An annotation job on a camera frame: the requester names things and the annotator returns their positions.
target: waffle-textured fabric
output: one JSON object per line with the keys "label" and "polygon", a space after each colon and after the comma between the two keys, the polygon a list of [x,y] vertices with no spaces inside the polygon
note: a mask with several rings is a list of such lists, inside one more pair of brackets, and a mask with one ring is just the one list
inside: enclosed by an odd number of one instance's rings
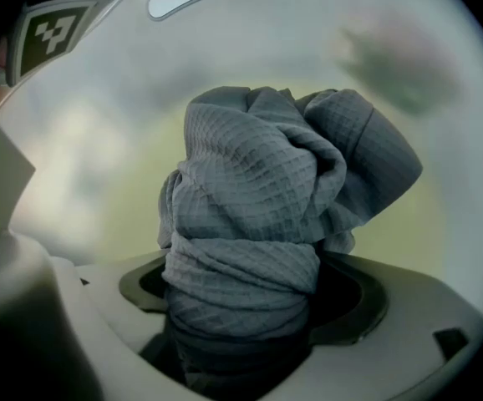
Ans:
{"label": "waffle-textured fabric", "polygon": [[315,245],[350,252],[351,230],[422,170],[398,130],[348,89],[299,100],[287,89],[213,89],[189,103],[185,142],[159,201],[166,300],[176,328],[215,340],[300,332]]}

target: dark hole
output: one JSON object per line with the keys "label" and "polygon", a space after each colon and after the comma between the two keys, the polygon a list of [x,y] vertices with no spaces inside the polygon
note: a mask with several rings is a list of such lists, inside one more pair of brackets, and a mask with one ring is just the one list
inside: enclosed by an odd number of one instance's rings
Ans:
{"label": "dark hole", "polygon": [[448,328],[433,333],[446,361],[450,361],[464,346],[468,339],[459,328]]}
{"label": "dark hole", "polygon": [[165,376],[180,384],[186,384],[184,370],[176,346],[171,340],[167,323],[164,332],[154,336],[140,352],[140,356]]}
{"label": "dark hole", "polygon": [[140,279],[140,287],[159,298],[164,298],[165,281],[161,277],[162,272],[165,270],[165,264],[158,266],[156,269],[146,273]]}
{"label": "dark hole", "polygon": [[319,267],[318,287],[311,299],[310,325],[320,327],[351,312],[360,303],[361,286],[325,263]]}

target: gray towel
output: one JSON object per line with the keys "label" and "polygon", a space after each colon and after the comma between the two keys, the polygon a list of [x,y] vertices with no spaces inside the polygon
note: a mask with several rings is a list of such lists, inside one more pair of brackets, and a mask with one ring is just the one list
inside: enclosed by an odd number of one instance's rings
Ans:
{"label": "gray towel", "polygon": [[171,248],[170,318],[197,338],[299,333],[316,243],[350,252],[351,230],[422,170],[397,129],[347,89],[299,100],[287,89],[213,89],[188,105],[185,142],[160,193],[159,243]]}

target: logo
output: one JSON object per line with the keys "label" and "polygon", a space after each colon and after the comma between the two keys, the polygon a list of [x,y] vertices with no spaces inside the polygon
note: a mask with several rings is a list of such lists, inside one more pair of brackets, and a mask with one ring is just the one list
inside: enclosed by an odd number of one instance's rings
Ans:
{"label": "logo", "polygon": [[[48,46],[46,51],[47,55],[51,54],[56,49],[56,45],[58,43],[65,41],[71,27],[73,26],[73,22],[75,19],[76,17],[74,15],[70,17],[60,18],[58,19],[58,21],[56,21],[55,27],[50,29],[48,29],[48,22],[40,23],[37,26],[35,30],[35,35],[38,36],[42,34],[43,36],[41,37],[41,40],[44,42],[48,40]],[[56,30],[59,30],[59,32],[58,34],[54,35],[54,32]]]}

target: checkered emblem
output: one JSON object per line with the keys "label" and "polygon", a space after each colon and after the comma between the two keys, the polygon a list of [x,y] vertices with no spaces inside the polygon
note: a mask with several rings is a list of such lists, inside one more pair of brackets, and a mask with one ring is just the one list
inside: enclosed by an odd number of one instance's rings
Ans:
{"label": "checkered emblem", "polygon": [[13,30],[6,81],[10,86],[73,50],[113,0],[54,0],[26,7]]}
{"label": "checkered emblem", "polygon": [[48,28],[48,23],[40,23],[36,30],[35,35],[38,36],[42,34],[41,40],[46,42],[48,40],[47,52],[46,54],[49,55],[56,49],[56,45],[60,42],[63,42],[67,35],[69,34],[69,30],[73,26],[73,22],[76,17],[70,16],[65,18],[60,18],[56,22],[54,28]]}

